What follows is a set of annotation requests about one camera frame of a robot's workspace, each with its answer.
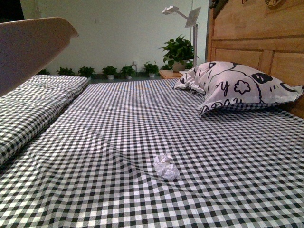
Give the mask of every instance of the gingham bed sheet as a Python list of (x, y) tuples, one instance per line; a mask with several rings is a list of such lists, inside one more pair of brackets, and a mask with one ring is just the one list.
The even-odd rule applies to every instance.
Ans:
[[(175, 81), (89, 85), (1, 167), (1, 227), (303, 227), (304, 121), (197, 117)], [(164, 153), (179, 179), (157, 176)]]
[(87, 85), (85, 77), (33, 76), (0, 98), (0, 166)]

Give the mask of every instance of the paper tissue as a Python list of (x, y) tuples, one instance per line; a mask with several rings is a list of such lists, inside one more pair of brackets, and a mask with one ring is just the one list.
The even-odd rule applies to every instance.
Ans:
[(180, 176), (176, 165), (171, 164), (172, 157), (170, 154), (156, 156), (154, 159), (154, 167), (157, 175), (168, 180), (176, 179)]

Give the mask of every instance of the white lamp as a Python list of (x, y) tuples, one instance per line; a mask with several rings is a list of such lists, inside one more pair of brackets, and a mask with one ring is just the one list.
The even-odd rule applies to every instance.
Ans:
[(166, 7), (162, 13), (165, 15), (172, 14), (172, 13), (178, 13), (181, 15), (183, 18), (187, 20), (186, 22), (186, 28), (193, 27), (193, 45), (194, 45), (194, 60), (193, 60), (193, 66), (196, 67), (197, 64), (197, 48), (198, 48), (198, 25), (196, 23), (196, 20), (198, 19), (199, 13), (200, 13), (200, 8), (198, 7), (194, 10), (191, 10), (189, 13), (189, 16), (186, 17), (184, 14), (179, 12), (179, 8), (176, 6), (169, 6)]

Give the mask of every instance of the white pillowcase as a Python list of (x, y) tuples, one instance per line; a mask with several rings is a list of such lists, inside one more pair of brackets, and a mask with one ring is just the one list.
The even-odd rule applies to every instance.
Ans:
[(291, 87), (251, 67), (230, 62), (207, 62), (184, 74), (173, 89), (190, 90), (205, 98), (200, 115), (216, 108), (252, 110), (297, 100), (303, 86)]

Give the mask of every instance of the curved white object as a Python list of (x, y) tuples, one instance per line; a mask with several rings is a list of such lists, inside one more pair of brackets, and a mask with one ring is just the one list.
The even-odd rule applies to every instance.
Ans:
[(60, 17), (0, 23), (0, 96), (43, 69), (72, 37), (77, 31)]

